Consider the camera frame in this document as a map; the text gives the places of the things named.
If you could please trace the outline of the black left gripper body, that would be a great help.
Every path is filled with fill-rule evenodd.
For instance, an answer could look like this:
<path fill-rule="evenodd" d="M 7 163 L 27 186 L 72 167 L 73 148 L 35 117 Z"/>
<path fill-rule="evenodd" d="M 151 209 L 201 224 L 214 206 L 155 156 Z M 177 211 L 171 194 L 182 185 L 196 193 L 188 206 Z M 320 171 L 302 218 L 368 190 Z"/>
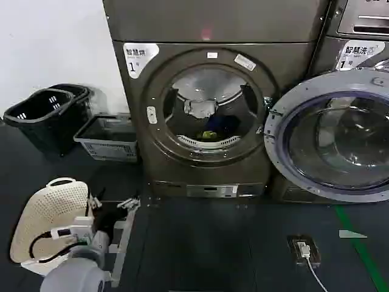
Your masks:
<path fill-rule="evenodd" d="M 126 209 L 99 209 L 94 210 L 92 213 L 94 215 L 94 231 L 102 231 L 106 233 L 109 238 L 113 238 L 115 223 L 121 219 L 124 219 L 127 216 L 128 211 Z"/>

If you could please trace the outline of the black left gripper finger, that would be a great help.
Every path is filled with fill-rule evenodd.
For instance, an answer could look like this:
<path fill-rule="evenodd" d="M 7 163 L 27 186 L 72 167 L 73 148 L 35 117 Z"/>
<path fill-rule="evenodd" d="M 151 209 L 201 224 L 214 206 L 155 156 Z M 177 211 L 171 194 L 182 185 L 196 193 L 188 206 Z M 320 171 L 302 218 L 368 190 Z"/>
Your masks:
<path fill-rule="evenodd" d="M 101 191 L 99 191 L 98 194 L 93 195 L 91 190 L 88 190 L 88 197 L 87 197 L 87 208 L 90 210 L 98 209 L 102 206 L 102 198 L 106 192 L 106 188 L 102 188 Z"/>
<path fill-rule="evenodd" d="M 139 207 L 139 198 L 128 198 L 117 205 L 117 212 L 119 214 L 129 214 L 130 212 L 135 212 Z"/>

